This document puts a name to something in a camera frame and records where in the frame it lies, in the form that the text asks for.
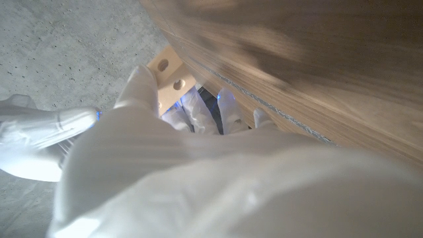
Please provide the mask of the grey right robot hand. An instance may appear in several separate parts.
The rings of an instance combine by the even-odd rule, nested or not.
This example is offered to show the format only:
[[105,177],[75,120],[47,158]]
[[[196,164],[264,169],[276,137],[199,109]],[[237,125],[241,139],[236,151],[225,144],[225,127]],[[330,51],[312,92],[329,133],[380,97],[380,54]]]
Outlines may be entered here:
[[28,95],[1,101],[1,170],[23,179],[57,182],[75,140],[102,112],[92,106],[40,110]]

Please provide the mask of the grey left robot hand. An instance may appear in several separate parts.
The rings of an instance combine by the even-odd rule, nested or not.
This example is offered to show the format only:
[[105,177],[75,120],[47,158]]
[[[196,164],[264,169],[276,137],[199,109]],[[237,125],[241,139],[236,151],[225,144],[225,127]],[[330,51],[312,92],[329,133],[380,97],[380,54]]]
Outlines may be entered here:
[[199,134],[158,115],[144,65],[65,160],[48,237],[421,237],[422,170],[256,126]]

